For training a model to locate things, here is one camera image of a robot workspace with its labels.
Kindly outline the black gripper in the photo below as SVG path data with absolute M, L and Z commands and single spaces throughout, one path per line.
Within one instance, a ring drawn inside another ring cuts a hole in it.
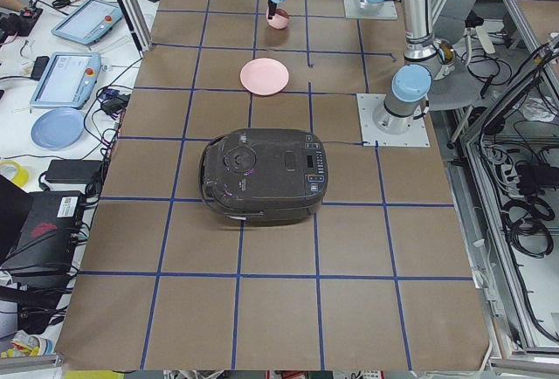
M 267 16 L 274 17 L 276 15 L 277 4 L 272 0 L 267 0 Z

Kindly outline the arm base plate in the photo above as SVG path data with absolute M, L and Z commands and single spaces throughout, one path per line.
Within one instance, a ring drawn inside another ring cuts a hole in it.
M 342 0 L 345 18 L 397 20 L 397 10 L 392 0 L 371 3 L 368 0 Z
M 383 93 L 356 95 L 362 143 L 371 147 L 429 148 L 421 106 L 416 106 L 412 116 L 396 117 L 385 109 L 385 97 Z

